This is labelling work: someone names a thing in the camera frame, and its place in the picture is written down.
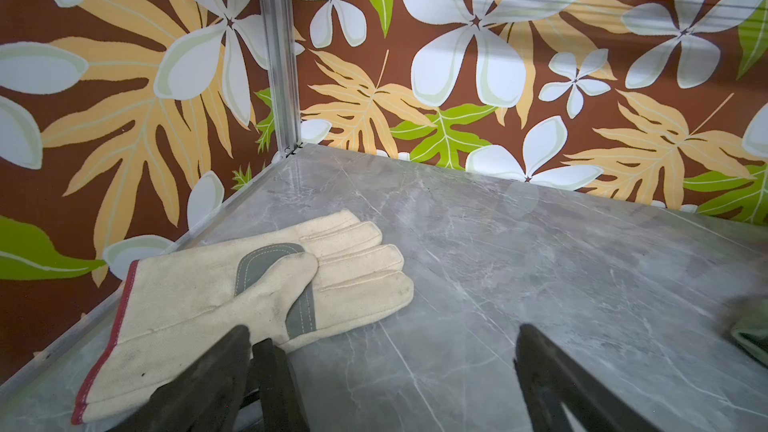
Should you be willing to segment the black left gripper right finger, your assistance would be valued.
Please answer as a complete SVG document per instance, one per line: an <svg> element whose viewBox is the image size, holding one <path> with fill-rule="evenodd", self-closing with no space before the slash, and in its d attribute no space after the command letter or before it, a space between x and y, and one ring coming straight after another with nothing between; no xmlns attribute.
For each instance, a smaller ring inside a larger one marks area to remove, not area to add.
<svg viewBox="0 0 768 432"><path fill-rule="evenodd" d="M519 328L514 366L535 431L570 431L572 414L586 431L655 431L532 324Z"/></svg>

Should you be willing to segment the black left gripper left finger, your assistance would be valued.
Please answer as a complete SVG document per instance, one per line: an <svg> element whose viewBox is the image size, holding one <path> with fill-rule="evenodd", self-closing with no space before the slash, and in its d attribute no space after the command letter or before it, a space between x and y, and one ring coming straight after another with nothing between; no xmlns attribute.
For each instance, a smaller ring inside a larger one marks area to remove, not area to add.
<svg viewBox="0 0 768 432"><path fill-rule="evenodd" d="M115 431L307 431L286 353L231 329Z"/></svg>

